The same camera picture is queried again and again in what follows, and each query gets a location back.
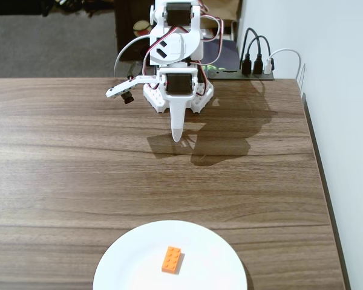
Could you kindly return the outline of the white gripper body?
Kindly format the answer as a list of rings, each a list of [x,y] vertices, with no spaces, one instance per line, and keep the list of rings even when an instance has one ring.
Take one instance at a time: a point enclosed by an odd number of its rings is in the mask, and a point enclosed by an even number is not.
[[[197,91],[197,68],[160,68],[159,90],[167,101],[191,100]]]

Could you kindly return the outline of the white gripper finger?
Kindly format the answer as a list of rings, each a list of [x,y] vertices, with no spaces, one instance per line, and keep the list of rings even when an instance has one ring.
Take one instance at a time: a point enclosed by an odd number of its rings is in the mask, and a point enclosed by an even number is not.
[[[182,137],[187,103],[188,100],[171,100],[169,102],[171,133],[175,142],[179,142]]]

